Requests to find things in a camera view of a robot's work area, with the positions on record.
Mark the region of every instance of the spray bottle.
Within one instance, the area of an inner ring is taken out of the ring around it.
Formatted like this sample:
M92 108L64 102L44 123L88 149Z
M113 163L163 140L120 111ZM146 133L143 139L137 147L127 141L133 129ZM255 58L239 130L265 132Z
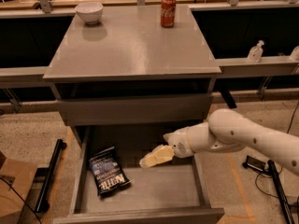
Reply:
M258 44L250 49L249 56L247 57L249 62L257 63L261 60L263 54L263 45L264 42L262 40L259 40Z

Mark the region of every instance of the gray tabletop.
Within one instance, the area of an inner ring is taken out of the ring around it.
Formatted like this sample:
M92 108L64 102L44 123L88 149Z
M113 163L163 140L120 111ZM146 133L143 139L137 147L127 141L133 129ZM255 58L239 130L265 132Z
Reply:
M44 79L155 79L220 71L187 5L177 5L173 28L160 25L160 6L124 6L104 7L94 26L75 16Z

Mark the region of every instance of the black plastic package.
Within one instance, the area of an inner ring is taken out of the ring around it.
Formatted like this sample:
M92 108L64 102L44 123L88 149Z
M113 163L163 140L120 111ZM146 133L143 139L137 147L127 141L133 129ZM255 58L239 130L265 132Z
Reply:
M96 153L89 159L89 163L97 186L98 195L130 183L130 180L125 176L115 158L114 147Z

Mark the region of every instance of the cardboard box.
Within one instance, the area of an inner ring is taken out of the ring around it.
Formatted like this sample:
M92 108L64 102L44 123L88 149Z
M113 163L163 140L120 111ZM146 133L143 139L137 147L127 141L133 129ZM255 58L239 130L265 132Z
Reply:
M37 165L7 158L0 151L0 176L13 180L12 187L26 200L35 178ZM24 202L0 179L0 223L18 223Z

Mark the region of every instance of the can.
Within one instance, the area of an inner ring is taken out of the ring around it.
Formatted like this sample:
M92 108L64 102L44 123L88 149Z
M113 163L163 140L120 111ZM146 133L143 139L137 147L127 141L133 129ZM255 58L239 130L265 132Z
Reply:
M176 0L161 1L161 25L172 27L175 24Z

